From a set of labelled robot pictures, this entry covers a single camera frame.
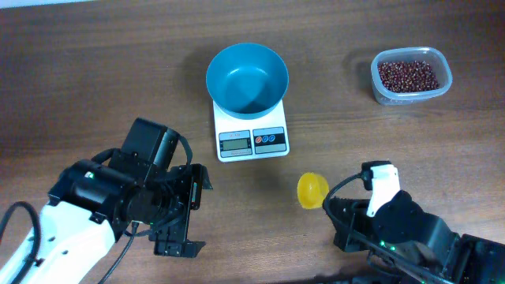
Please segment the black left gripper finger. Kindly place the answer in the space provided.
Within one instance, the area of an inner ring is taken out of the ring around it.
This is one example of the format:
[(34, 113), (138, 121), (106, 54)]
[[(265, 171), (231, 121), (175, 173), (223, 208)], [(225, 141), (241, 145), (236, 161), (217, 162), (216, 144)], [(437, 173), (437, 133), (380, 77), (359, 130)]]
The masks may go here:
[(192, 175), (191, 209), (198, 210), (200, 208), (202, 192), (204, 190), (213, 190), (213, 187), (206, 166), (193, 164)]
[(176, 242), (156, 240), (154, 254), (156, 256), (196, 258), (205, 245), (205, 241)]

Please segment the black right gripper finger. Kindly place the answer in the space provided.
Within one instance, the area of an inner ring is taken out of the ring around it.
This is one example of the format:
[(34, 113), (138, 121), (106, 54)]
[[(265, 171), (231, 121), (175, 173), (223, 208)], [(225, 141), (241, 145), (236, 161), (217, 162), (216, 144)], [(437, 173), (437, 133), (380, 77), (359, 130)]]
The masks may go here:
[(333, 215), (366, 215), (370, 199), (348, 199), (332, 197), (323, 204), (323, 209)]
[(369, 233), (369, 220), (366, 215), (333, 215), (329, 211), (325, 211), (327, 216), (332, 221), (335, 229), (342, 232), (355, 231), (363, 235)]

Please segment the yellow plastic measuring scoop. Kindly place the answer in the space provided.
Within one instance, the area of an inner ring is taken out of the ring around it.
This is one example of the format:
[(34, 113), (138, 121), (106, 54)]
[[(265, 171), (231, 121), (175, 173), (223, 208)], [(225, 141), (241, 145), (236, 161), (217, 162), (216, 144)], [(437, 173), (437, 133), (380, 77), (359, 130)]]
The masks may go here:
[(320, 174), (307, 172), (301, 175), (297, 183), (297, 200), (304, 209), (322, 207), (323, 201), (329, 193), (327, 179)]

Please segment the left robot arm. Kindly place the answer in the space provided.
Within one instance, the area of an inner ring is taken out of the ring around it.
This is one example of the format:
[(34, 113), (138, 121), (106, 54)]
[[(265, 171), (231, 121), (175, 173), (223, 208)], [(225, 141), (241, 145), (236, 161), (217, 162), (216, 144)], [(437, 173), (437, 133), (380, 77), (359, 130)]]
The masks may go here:
[(194, 258), (189, 216), (210, 189), (201, 164), (170, 170), (83, 159), (65, 169), (40, 213), (24, 202), (32, 228), (1, 269), (3, 283), (78, 283), (127, 236), (148, 237), (157, 256)]

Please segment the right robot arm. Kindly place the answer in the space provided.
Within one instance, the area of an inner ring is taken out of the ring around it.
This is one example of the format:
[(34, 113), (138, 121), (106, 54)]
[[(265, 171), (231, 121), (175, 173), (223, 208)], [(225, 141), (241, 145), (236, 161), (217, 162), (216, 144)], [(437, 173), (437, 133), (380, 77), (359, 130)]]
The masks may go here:
[(369, 200), (332, 197), (325, 210), (344, 252), (366, 251), (422, 283), (502, 283), (504, 246), (458, 234), (400, 191), (369, 217)]

